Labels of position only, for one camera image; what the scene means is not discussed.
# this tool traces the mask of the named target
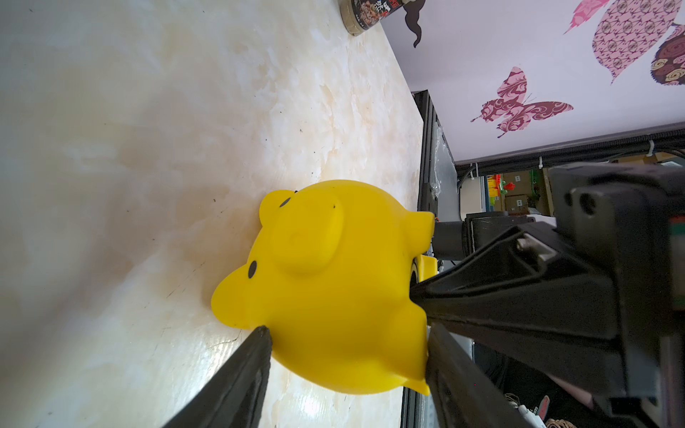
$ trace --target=jar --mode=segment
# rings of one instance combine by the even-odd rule
[[[340,14],[347,31],[359,36],[410,1],[414,0],[343,0]]]

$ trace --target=white marble surface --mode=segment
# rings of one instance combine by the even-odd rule
[[[0,425],[156,427],[246,337],[213,317],[278,188],[414,209],[421,119],[336,0],[0,5]],[[273,362],[262,427],[396,427]]]

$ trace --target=piggy bank leg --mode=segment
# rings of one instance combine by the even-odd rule
[[[390,318],[382,346],[387,367],[407,379],[407,388],[428,395],[430,391],[425,382],[428,360],[425,312],[413,303],[399,306]]]
[[[406,237],[409,255],[416,257],[430,248],[435,216],[432,212],[408,212],[403,220],[402,229]]]

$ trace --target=black dot eye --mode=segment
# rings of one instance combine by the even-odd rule
[[[253,260],[252,263],[250,263],[250,267],[247,269],[247,278],[252,279],[252,277],[255,276],[255,272],[257,272],[257,260]]]

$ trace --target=yellow piggy bank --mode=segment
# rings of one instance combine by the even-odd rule
[[[421,256],[433,214],[335,180],[272,192],[259,217],[247,263],[214,291],[216,317],[239,329],[266,325],[273,357],[331,390],[428,394],[426,315],[409,283],[412,262],[436,273],[435,259]]]

